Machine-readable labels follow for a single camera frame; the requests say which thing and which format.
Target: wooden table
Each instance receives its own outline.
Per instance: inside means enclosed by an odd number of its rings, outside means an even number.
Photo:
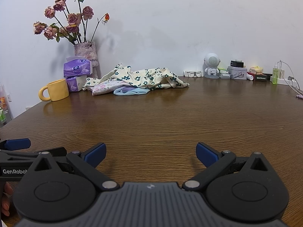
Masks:
[[[290,201],[283,216],[303,222],[303,100],[288,86],[248,80],[181,77],[188,88],[146,95],[73,93],[40,102],[0,129],[1,139],[28,137],[29,151],[64,146],[84,151],[102,141],[106,159],[98,169],[124,181],[177,181],[204,166],[197,142],[239,156],[261,151],[285,183]],[[5,222],[12,226],[18,217]]]

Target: green spray bottle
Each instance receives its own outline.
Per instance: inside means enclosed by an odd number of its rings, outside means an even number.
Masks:
[[[279,76],[279,68],[278,63],[275,64],[275,67],[272,69],[272,83],[277,84],[278,82],[278,76]]]

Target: blue gripper pad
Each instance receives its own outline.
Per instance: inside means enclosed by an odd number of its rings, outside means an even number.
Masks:
[[[106,157],[106,145],[102,142],[98,143],[86,152],[87,154],[84,156],[83,160],[96,168],[96,166]]]
[[[206,167],[211,166],[219,160],[219,156],[206,147],[203,143],[199,142],[196,146],[196,156]]]
[[[29,148],[31,141],[28,138],[7,140],[4,148],[9,151]]]

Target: yellow mug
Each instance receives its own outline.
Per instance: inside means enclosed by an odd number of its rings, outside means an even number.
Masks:
[[[49,97],[43,96],[43,92],[46,89],[48,90]],[[67,87],[67,82],[65,78],[54,82],[50,82],[39,90],[39,98],[44,102],[47,102],[49,100],[53,102],[62,100],[68,96],[69,96],[69,89]]]

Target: black box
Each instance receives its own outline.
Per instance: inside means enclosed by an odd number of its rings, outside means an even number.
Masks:
[[[251,72],[248,72],[247,74],[252,75],[254,77],[254,81],[267,81],[267,76],[264,74],[253,74]]]

